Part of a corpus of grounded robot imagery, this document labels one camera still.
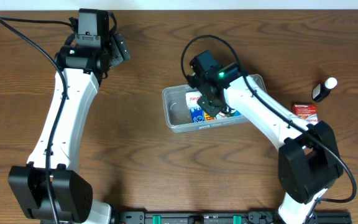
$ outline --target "red box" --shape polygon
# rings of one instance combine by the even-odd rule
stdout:
[[[317,124],[318,122],[316,105],[293,105],[292,113],[309,121],[311,124]]]

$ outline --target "small bottle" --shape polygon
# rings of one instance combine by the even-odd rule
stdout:
[[[311,94],[312,99],[315,102],[320,102],[323,99],[325,99],[329,93],[331,92],[331,90],[338,84],[338,81],[336,80],[336,78],[328,78],[324,84],[319,84],[318,86],[316,86],[316,88],[314,88],[313,93]]]

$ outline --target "wood grain surface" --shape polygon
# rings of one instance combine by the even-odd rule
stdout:
[[[341,157],[358,184],[358,11],[116,11],[118,31],[132,60],[114,67],[88,113],[79,174],[94,197],[149,211],[278,208],[283,189],[277,151],[252,124],[175,134],[165,124],[162,90],[185,84],[180,55],[201,34],[226,39],[250,73],[259,73],[280,103],[311,103],[314,86],[336,77],[338,87],[318,104],[318,116],[335,131]],[[76,11],[0,12],[26,19],[67,21]],[[50,55],[70,29],[10,22]],[[188,62],[210,49],[223,63],[222,44],[201,40]],[[8,183],[13,165],[32,152],[52,99],[55,71],[29,44],[0,25],[0,223],[27,220]],[[326,196],[347,197],[342,176]],[[318,210],[348,210],[358,223],[358,193],[351,203],[322,203]]]

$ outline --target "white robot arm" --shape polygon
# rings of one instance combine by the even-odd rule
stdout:
[[[292,119],[294,123],[302,127],[305,131],[308,130],[306,125],[309,122],[297,117],[281,104],[277,103],[272,97],[259,88],[251,76],[247,76],[246,79],[253,90],[257,90],[259,96],[272,105],[278,112],[288,117],[288,119]],[[248,89],[243,77],[239,77],[233,82],[230,82],[230,87],[224,89],[224,97],[227,105],[231,108],[235,108],[238,112],[247,117],[252,124],[272,142],[277,150],[285,144],[284,140],[286,140],[286,138],[295,139],[301,135],[299,131],[289,127],[286,122],[260,103]],[[326,190],[327,189],[322,189],[313,199],[315,200],[317,197],[321,197]],[[314,200],[306,204],[298,203],[286,193],[284,201],[278,209],[278,214],[286,224],[303,223],[307,214],[312,209]]]
[[[114,21],[111,30],[109,16]],[[53,60],[4,21],[65,24],[73,33]],[[122,35],[116,33],[114,14],[80,9],[78,19],[71,17],[70,22],[0,17],[2,25],[41,51],[57,69],[41,137],[26,166],[12,166],[8,182],[27,218],[41,223],[111,224],[117,213],[112,206],[95,200],[90,184],[76,173],[78,153],[86,116],[103,75],[107,78],[110,67],[131,56]]]

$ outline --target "black cable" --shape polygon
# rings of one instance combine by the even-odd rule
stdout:
[[[305,219],[305,224],[308,224],[309,223],[309,220],[311,218],[311,215],[313,214],[317,204],[320,204],[320,201],[319,200],[314,200],[312,206],[311,206],[311,209],[309,211],[309,213],[306,215],[306,219]]]
[[[63,24],[66,26],[71,27],[71,24],[68,22],[62,22],[62,21],[40,21],[40,20],[32,20],[32,19],[16,19],[16,18],[10,18],[5,16],[0,16],[0,19],[5,21],[12,21],[12,22],[30,22],[30,23],[43,23],[43,24]]]
[[[317,201],[325,201],[325,202],[333,202],[333,203],[346,203],[346,202],[350,202],[351,200],[353,200],[356,197],[356,193],[357,193],[357,184],[356,184],[356,180],[352,174],[352,172],[349,170],[349,168],[346,166],[346,164],[342,161],[341,158],[339,158],[337,155],[335,155],[335,153],[332,152],[332,150],[330,150],[326,145],[324,145],[319,139],[316,139],[313,135],[309,134],[307,131],[303,130],[301,127],[297,126],[291,119],[286,118],[284,115],[282,115],[281,113],[279,113],[276,109],[274,109],[272,106],[270,106],[268,103],[266,103],[257,93],[257,90],[253,89],[251,87],[251,85],[249,84],[248,80],[246,79],[246,76],[248,76],[245,73],[244,67],[241,64],[240,58],[238,57],[236,51],[233,49],[233,47],[226,42],[223,39],[220,39],[219,37],[216,37],[214,35],[201,35],[198,37],[195,37],[193,40],[191,40],[186,47],[183,49],[183,53],[181,55],[181,59],[180,59],[180,66],[181,66],[181,71],[183,73],[183,76],[186,78],[186,80],[188,80],[188,76],[185,73],[185,69],[183,67],[183,61],[185,58],[185,54],[187,51],[187,48],[196,40],[202,39],[202,38],[212,38],[212,39],[216,39],[222,43],[224,43],[227,47],[229,47],[230,51],[232,52],[233,56],[236,58],[237,64],[240,68],[240,73],[243,75],[244,77],[244,81],[249,89],[249,91],[252,93],[253,96],[255,96],[264,106],[266,106],[272,113],[274,113],[276,116],[278,116],[280,119],[282,119],[284,122],[286,122],[289,126],[295,128],[297,131],[299,131],[300,133],[304,134],[306,137],[308,137],[313,143],[315,143],[317,146],[323,148],[325,151],[329,152],[330,155],[333,156],[333,158],[335,158],[335,160],[338,161],[338,163],[343,167],[343,169],[345,170],[346,174],[349,176],[351,183],[352,183],[352,194],[350,197],[345,198],[345,199],[331,199],[331,198],[317,198]]]
[[[45,178],[46,178],[46,181],[47,181],[48,198],[50,200],[50,206],[52,208],[53,219],[55,220],[56,224],[59,224],[59,218],[58,218],[58,214],[57,214],[57,210],[56,210],[55,199],[53,198],[52,186],[51,186],[51,183],[50,183],[50,155],[51,155],[51,147],[52,147],[53,137],[55,135],[57,124],[59,123],[60,115],[62,114],[63,107],[64,107],[64,104],[65,104],[66,98],[67,98],[66,80],[65,80],[65,77],[63,76],[62,71],[59,70],[57,64],[49,56],[48,53],[46,53],[41,47],[39,47],[36,43],[34,43],[28,37],[26,37],[25,35],[21,34],[15,28],[11,27],[9,24],[4,22],[4,20],[16,21],[16,22],[28,22],[28,20],[12,19],[12,18],[6,19],[6,17],[1,17],[0,16],[0,23],[3,26],[5,26],[6,28],[8,28],[10,31],[12,31],[16,35],[18,35],[19,37],[23,38],[25,41],[27,41],[29,44],[31,44],[33,47],[35,47],[37,50],[39,50],[49,60],[49,62],[56,68],[56,71],[59,73],[60,79],[62,80],[62,85],[63,85],[62,100],[60,102],[60,106],[59,106],[59,109],[57,111],[55,121],[53,122],[52,129],[50,130],[50,136],[49,136],[49,139],[48,139],[48,145],[47,145],[47,150],[46,150],[46,159],[45,159]],[[57,22],[59,22],[59,21],[46,21],[46,22],[40,22],[40,23],[57,23]]]

